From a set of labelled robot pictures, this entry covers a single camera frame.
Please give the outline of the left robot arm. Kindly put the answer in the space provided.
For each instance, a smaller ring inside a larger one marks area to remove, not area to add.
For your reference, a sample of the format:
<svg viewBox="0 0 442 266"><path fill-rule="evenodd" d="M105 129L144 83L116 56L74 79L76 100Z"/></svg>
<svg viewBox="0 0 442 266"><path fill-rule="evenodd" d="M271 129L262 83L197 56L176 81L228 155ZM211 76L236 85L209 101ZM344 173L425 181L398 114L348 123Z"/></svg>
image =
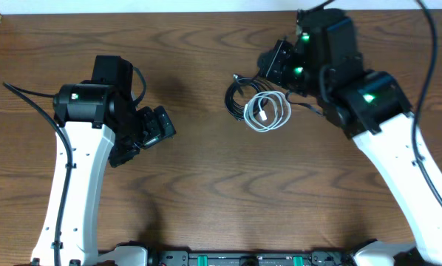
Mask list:
<svg viewBox="0 0 442 266"><path fill-rule="evenodd" d="M157 265L156 252L136 242L99 252L98 207L106 166L116 168L176 133L166 110L137 106L139 73L118 55L99 55L92 77L65 84L52 100L57 154L47 214L32 265Z"/></svg>

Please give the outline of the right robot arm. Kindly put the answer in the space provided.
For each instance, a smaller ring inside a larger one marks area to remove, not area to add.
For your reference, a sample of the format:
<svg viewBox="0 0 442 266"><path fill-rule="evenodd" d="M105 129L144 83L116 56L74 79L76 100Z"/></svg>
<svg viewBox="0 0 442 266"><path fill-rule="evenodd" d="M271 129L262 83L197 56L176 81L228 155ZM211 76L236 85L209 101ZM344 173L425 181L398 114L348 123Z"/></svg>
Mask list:
<svg viewBox="0 0 442 266"><path fill-rule="evenodd" d="M260 75L312 96L383 177L415 241L372 240L350 254L353 265L442 265L442 172L418 127L418 113L387 72L365 69L353 21L340 9L299 10L295 44L277 41L260 55Z"/></svg>

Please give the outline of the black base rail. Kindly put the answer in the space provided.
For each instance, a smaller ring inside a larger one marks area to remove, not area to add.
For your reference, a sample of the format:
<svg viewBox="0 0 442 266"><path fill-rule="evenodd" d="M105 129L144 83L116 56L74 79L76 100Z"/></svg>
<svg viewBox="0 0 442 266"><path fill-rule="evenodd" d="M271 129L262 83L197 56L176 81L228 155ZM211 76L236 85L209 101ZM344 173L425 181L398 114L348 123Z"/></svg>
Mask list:
<svg viewBox="0 0 442 266"><path fill-rule="evenodd" d="M148 266L347 266L356 265L341 251L299 253L222 253L165 250L149 254Z"/></svg>

